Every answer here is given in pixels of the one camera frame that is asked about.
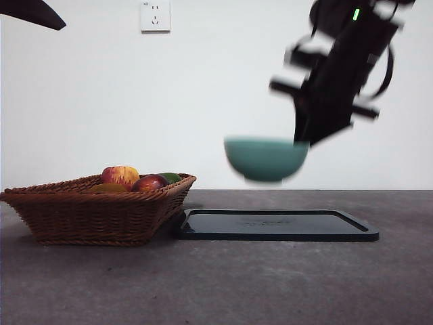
green led light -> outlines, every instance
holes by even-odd
[[[357,20],[358,19],[358,16],[359,16],[359,12],[360,12],[361,10],[359,9],[359,8],[356,8],[355,9],[355,13],[353,14],[353,17],[352,17],[352,19],[353,20]]]

black plastic tray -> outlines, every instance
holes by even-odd
[[[186,210],[175,233],[188,240],[373,242],[379,231],[333,210]]]

black object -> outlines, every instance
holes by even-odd
[[[214,210],[184,212],[175,234],[197,240],[372,242],[374,227],[332,210]]]
[[[393,0],[396,4],[412,4],[415,0]],[[374,12],[371,0],[317,0],[311,9],[312,36],[316,30],[335,38],[328,55],[309,53],[298,43],[292,50],[290,64],[311,70],[309,78],[298,89],[278,80],[269,87],[294,99],[296,127],[294,141],[316,144],[323,138],[352,125],[352,113],[369,118],[378,116],[373,108],[353,104],[355,96],[366,84],[368,76],[388,48],[388,67],[376,98],[390,84],[394,55],[390,42],[400,27]]]
[[[0,14],[60,30],[66,23],[42,0],[1,0]]]

teal bowl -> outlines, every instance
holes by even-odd
[[[253,181],[281,181],[299,170],[309,142],[257,137],[226,137],[224,148],[231,166]]]

woven basket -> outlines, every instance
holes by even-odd
[[[93,175],[0,194],[44,244],[139,246],[181,206],[196,177],[179,174],[177,183],[150,192],[86,193],[101,183]]]

